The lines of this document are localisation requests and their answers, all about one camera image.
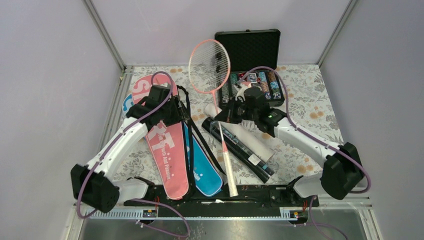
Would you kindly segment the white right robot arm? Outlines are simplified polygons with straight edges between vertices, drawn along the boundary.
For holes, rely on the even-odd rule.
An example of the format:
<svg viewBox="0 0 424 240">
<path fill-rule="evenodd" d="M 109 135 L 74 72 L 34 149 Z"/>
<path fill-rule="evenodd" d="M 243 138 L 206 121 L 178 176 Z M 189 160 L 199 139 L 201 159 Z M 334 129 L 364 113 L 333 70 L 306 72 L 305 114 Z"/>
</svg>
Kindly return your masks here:
<svg viewBox="0 0 424 240">
<path fill-rule="evenodd" d="M 271 107 L 256 87 L 243 90 L 242 96 L 231 97 L 214 119 L 228 124 L 252 121 L 260 131 L 293 145 L 322 167 L 321 173 L 300 176 L 288 184 L 286 198 L 293 206 L 321 194 L 343 200 L 365 177 L 358 150 L 353 144 L 327 142 L 319 135 L 301 129 L 290 119 L 288 112 Z"/>
</svg>

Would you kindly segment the white cardboard tube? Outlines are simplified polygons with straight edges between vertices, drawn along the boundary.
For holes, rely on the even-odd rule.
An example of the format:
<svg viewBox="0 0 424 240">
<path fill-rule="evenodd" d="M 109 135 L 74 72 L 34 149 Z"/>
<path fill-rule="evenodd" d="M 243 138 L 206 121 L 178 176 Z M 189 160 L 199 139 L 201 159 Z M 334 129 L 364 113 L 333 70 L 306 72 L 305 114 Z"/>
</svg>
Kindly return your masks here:
<svg viewBox="0 0 424 240">
<path fill-rule="evenodd" d="M 213 121 L 217 121 L 218 140 L 222 145 L 222 155 L 225 164 L 230 165 L 230 154 L 227 149 L 227 144 L 224 140 L 223 129 L 228 130 L 233 136 L 241 141 L 249 150 L 251 150 L 258 158 L 263 162 L 267 162 L 274 154 L 269 147 L 259 141 L 252 133 L 247 131 L 239 124 L 232 124 L 226 122 L 219 122 L 215 117 L 222 110 L 217 107 L 214 103 L 209 103 L 205 108 L 204 112 L 208 117 L 211 117 Z"/>
</svg>

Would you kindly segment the aluminium slotted rail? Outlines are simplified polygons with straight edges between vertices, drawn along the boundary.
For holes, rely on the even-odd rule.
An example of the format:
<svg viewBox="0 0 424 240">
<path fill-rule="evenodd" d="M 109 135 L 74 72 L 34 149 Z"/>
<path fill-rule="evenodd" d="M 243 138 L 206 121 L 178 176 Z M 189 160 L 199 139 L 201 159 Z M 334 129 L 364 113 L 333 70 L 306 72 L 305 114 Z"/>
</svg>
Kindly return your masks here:
<svg viewBox="0 0 424 240">
<path fill-rule="evenodd" d="M 172 210 L 164 207 L 141 207 L 141 208 L 114 208 L 107 213 L 100 211 L 95 212 L 90 216 L 91 219 L 106 219 L 106 220 L 180 220 L 181 218 Z M 265 216 L 185 216 L 188 221 L 203 220 L 203 221 L 294 221 L 297 222 L 302 218 L 300 215 L 295 215 L 294 210 L 284 209 L 279 207 L 274 215 Z"/>
</svg>

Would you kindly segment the pink racket cover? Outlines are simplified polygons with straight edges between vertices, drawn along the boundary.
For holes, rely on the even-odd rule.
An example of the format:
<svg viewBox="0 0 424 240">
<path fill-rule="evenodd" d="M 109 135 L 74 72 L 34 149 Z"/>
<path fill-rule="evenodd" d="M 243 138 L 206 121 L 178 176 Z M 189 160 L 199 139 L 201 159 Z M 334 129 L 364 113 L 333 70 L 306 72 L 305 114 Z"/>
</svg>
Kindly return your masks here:
<svg viewBox="0 0 424 240">
<path fill-rule="evenodd" d="M 143 76 L 134 83 L 131 90 L 134 104 L 149 95 L 151 79 L 152 74 Z M 159 73 L 154 77 L 153 83 L 166 84 L 169 83 L 169 78 Z M 171 200 L 181 200 L 189 191 L 183 130 L 181 121 L 171 126 L 160 122 L 145 138 L 159 170 L 164 191 Z"/>
</svg>

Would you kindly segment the black shuttlecock tube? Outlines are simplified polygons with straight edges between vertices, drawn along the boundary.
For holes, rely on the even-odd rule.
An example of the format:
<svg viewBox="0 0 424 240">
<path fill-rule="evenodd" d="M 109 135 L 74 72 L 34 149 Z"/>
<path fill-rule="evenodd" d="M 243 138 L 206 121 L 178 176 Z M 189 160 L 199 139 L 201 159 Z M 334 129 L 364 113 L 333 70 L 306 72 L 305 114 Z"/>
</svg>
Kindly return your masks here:
<svg viewBox="0 0 424 240">
<path fill-rule="evenodd" d="M 274 171 L 257 156 L 250 148 L 248 148 L 238 137 L 227 130 L 223 124 L 221 124 L 221 130 L 219 123 L 214 121 L 211 117 L 206 118 L 202 125 L 203 129 L 211 134 L 217 140 L 221 140 L 221 130 L 224 138 L 224 142 L 227 149 L 243 164 L 245 164 L 254 174 L 263 182 L 266 183 Z"/>
</svg>

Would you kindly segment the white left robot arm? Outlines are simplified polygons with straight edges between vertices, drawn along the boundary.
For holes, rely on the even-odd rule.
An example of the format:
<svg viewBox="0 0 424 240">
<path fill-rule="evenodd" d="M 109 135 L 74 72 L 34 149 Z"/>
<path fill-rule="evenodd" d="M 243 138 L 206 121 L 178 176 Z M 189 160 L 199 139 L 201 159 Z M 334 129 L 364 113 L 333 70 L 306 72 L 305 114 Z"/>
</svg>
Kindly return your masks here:
<svg viewBox="0 0 424 240">
<path fill-rule="evenodd" d="M 155 200 L 154 184 L 142 177 L 114 181 L 114 175 L 132 147 L 142 138 L 152 140 L 151 149 L 160 154 L 175 146 L 168 127 L 180 123 L 183 113 L 172 88 L 153 85 L 147 96 L 130 107 L 122 125 L 107 145 L 85 165 L 70 171 L 73 196 L 102 213 L 117 204 L 137 199 L 148 206 Z"/>
</svg>

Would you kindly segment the black poker chip case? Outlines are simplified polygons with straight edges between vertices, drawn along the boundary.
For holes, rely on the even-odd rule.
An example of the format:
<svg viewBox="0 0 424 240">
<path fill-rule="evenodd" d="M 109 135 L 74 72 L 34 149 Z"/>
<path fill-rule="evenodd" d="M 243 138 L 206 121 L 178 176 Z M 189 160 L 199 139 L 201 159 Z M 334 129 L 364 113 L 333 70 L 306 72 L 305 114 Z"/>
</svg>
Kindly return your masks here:
<svg viewBox="0 0 424 240">
<path fill-rule="evenodd" d="M 237 83 L 247 71 L 265 66 L 277 68 L 281 32 L 278 29 L 220 31 L 214 39 L 226 49 L 230 58 L 230 75 L 218 91 L 218 104 L 222 109 L 238 93 Z M 247 87 L 258 88 L 271 107 L 279 107 L 284 101 L 283 88 L 276 74 L 267 69 L 257 69 L 240 82 Z"/>
</svg>

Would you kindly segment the blue racket cover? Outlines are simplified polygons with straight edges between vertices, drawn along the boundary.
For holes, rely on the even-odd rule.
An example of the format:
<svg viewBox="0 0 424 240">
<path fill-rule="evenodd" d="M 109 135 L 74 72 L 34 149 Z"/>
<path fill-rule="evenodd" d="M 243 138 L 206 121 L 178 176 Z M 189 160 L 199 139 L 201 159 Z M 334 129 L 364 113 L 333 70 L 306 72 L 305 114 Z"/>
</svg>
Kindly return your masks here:
<svg viewBox="0 0 424 240">
<path fill-rule="evenodd" d="M 194 193 L 196 190 L 206 197 L 212 197 L 221 191 L 223 180 L 210 162 L 206 151 L 201 147 L 198 138 L 193 133 L 189 133 L 194 128 L 188 126 L 184 121 L 182 123 L 186 170 L 189 181 L 188 193 L 183 198 L 188 197 L 190 193 Z M 121 178 L 141 177 L 153 182 L 156 186 L 164 187 L 160 172 L 147 144 L 146 136 L 130 150 L 129 156 L 123 161 L 117 176 Z"/>
</svg>

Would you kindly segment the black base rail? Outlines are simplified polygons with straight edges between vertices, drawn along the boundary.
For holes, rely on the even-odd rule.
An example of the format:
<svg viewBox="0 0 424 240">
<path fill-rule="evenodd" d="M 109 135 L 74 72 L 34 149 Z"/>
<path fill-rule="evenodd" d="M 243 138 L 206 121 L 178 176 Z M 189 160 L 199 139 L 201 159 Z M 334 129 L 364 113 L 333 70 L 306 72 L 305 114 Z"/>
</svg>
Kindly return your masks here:
<svg viewBox="0 0 424 240">
<path fill-rule="evenodd" d="M 196 216 L 273 216 L 278 208 L 294 210 L 305 214 L 309 206 L 318 207 L 319 201 L 311 196 L 302 198 L 287 185 L 238 185 L 238 196 L 230 197 L 228 187 L 212 197 L 207 197 L 196 190 L 187 199 L 172 200 L 161 185 L 154 186 L 147 192 L 146 201 L 153 204 L 127 200 L 126 207 L 165 208 L 180 213 L 183 217 Z"/>
</svg>

